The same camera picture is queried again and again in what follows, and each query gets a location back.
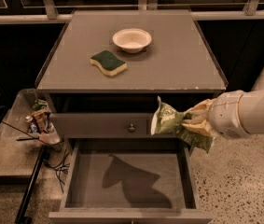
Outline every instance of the green and yellow sponge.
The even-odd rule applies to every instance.
[[[90,63],[96,65],[106,76],[113,77],[127,68],[127,64],[118,59],[111,51],[104,50],[90,58]]]

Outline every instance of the closed drawer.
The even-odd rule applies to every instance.
[[[54,223],[208,223],[176,139],[79,139]]]
[[[153,114],[147,113],[57,113],[51,120],[59,135],[66,138],[150,136]]]

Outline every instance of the green snack bag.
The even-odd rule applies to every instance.
[[[183,119],[190,119],[187,112],[178,112],[158,97],[159,108],[155,112],[151,123],[151,135],[155,133],[171,133],[187,144],[209,151],[214,138],[194,133],[181,125]]]

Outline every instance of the drawer knob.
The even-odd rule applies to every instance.
[[[135,127],[134,127],[134,125],[132,123],[130,124],[129,132],[130,133],[134,133],[135,132]]]

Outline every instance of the bowl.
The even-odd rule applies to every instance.
[[[113,35],[113,42],[128,53],[137,53],[151,42],[151,35],[141,29],[123,29]]]

